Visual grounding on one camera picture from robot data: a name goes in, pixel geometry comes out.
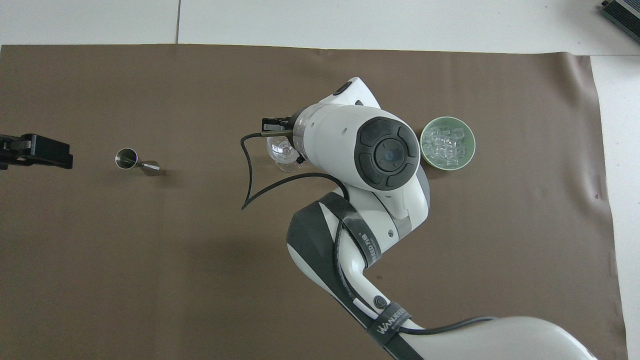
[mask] metal jigger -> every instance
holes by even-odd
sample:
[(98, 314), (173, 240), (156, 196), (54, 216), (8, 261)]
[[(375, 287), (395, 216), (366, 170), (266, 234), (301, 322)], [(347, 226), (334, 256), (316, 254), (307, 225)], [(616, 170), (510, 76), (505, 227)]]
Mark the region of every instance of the metal jigger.
[(122, 170), (139, 167), (146, 176), (164, 175), (165, 171), (160, 169), (157, 161), (139, 161), (138, 154), (128, 147), (118, 151), (116, 154), (116, 165)]

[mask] circular button pad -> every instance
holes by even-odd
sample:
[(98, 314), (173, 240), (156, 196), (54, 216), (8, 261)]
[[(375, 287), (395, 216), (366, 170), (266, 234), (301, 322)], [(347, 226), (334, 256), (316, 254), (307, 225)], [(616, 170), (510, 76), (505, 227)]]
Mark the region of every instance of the circular button pad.
[(415, 173), (420, 163), (419, 146), (407, 125), (386, 117), (374, 117), (358, 129), (357, 137), (356, 168), (372, 188), (399, 188)]

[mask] brown mat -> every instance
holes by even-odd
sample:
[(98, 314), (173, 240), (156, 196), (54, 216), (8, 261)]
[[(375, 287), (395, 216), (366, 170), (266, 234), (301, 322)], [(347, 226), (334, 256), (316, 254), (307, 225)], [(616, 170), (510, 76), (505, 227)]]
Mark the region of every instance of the brown mat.
[[(625, 326), (588, 57), (209, 45), (3, 46), (0, 133), (71, 145), (74, 168), (0, 172), (0, 357), (388, 359), (291, 261), (304, 179), (246, 211), (239, 139), (360, 76), (416, 132), (474, 130), (432, 208), (366, 275), (436, 327), (527, 315), (599, 359)], [(132, 147), (170, 172), (116, 168)], [(249, 141), (255, 189), (285, 176)], [(312, 170), (305, 165), (305, 170)]]

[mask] green bowl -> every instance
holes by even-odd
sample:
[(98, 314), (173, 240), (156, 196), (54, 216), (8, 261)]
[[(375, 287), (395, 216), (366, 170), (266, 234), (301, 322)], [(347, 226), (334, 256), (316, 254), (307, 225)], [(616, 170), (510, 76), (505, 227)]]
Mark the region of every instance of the green bowl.
[[(451, 131), (457, 128), (463, 129), (465, 136), (462, 138), (462, 140), (460, 140), (460, 142), (462, 146), (465, 148), (465, 155), (462, 156), (461, 158), (458, 158), (457, 165), (444, 165), (442, 163), (438, 164), (435, 156), (433, 156), (432, 154), (429, 154), (430, 153), (429, 151), (426, 151), (427, 150), (426, 148), (428, 146), (426, 143), (427, 134), (429, 130), (436, 127), (439, 127), (439, 128), (448, 127)], [(476, 153), (476, 138), (474, 137), (474, 134), (471, 131), (471, 128), (469, 128), (469, 126), (466, 125), (464, 121), (454, 117), (450, 117), (450, 116), (438, 117), (433, 119), (431, 122), (429, 122), (429, 124), (427, 124), (427, 126), (425, 126), (424, 129), (422, 130), (422, 133), (420, 134), (420, 151), (422, 152), (422, 157), (432, 167), (439, 168), (440, 170), (447, 170), (447, 171), (458, 170), (465, 167), (469, 163), (469, 161), (471, 161), (471, 159), (474, 157), (474, 154)]]

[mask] black vented object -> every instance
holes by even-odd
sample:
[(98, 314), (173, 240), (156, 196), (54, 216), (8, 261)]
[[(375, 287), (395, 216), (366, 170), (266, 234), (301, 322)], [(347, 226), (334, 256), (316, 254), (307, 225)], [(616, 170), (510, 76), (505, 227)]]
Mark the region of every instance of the black vented object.
[(624, 0), (624, 2), (626, 4), (618, 1), (604, 1), (602, 15), (640, 42), (640, 1)]

